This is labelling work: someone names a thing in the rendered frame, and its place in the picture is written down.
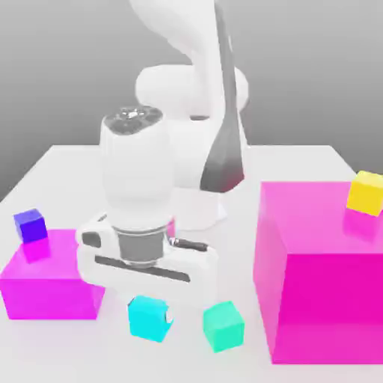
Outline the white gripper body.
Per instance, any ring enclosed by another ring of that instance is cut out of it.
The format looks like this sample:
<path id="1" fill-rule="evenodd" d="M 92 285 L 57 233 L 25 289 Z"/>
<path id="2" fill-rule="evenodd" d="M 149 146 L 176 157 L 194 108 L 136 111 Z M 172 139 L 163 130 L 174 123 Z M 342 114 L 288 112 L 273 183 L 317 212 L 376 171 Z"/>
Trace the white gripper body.
<path id="1" fill-rule="evenodd" d="M 129 302 L 137 295 L 164 300 L 168 305 L 184 304 L 206 309 L 215 302 L 218 254 L 167 246 L 164 257 L 149 268 L 137 269 L 110 257 L 101 249 L 76 238 L 77 264 L 82 279 L 93 285 L 116 290 Z"/>

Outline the small cyan cube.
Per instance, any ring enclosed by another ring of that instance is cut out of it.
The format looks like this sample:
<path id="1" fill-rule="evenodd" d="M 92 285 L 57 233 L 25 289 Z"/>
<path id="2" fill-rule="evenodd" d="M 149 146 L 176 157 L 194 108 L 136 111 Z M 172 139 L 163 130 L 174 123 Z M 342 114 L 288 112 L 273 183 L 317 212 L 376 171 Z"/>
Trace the small cyan cube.
<path id="1" fill-rule="evenodd" d="M 173 321 L 168 321 L 169 306 L 161 299 L 137 295 L 127 306 L 132 336 L 161 343 Z"/>

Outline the small green cube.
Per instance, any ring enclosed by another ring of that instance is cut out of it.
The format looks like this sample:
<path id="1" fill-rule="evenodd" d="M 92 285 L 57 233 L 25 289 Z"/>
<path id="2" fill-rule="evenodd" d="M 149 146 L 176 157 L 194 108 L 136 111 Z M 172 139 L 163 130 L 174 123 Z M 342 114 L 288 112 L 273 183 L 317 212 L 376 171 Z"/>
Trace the small green cube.
<path id="1" fill-rule="evenodd" d="M 203 332 L 214 353 L 241 346 L 245 320 L 232 301 L 215 304 L 203 312 Z"/>

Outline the small blue cube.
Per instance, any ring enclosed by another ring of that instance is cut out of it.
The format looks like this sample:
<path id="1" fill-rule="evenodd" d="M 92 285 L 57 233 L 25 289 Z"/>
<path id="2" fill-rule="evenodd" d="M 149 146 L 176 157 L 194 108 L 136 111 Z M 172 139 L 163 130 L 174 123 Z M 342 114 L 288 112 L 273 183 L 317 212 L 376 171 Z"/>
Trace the small blue cube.
<path id="1" fill-rule="evenodd" d="M 13 216 L 16 231 L 24 244 L 45 239 L 47 229 L 43 215 L 38 209 L 30 209 Z"/>

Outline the small yellow cube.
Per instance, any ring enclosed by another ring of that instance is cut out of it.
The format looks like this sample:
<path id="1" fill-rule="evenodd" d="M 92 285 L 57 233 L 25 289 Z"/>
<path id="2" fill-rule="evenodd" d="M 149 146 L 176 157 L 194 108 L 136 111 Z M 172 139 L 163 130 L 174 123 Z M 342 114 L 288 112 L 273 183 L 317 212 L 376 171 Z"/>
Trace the small yellow cube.
<path id="1" fill-rule="evenodd" d="M 346 207 L 379 217 L 383 210 L 383 175 L 359 171 L 351 182 Z"/>

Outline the large magenta box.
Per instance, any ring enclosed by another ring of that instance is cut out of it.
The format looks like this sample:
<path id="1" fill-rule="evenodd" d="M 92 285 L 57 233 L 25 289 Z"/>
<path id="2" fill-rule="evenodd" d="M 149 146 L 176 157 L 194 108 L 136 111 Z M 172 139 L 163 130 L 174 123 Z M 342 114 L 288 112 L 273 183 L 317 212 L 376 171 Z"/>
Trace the large magenta box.
<path id="1" fill-rule="evenodd" d="M 105 289 L 82 280 L 76 232 L 48 231 L 21 244 L 0 273 L 0 293 L 12 320 L 95 320 Z"/>

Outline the large pink box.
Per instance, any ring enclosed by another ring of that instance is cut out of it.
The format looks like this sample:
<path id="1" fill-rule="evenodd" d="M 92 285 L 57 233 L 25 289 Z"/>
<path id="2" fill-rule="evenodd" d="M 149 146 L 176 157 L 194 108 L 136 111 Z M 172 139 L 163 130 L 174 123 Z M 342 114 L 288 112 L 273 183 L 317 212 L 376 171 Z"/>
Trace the large pink box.
<path id="1" fill-rule="evenodd" d="M 253 280 L 273 364 L 383 364 L 383 215 L 348 182 L 264 182 Z"/>

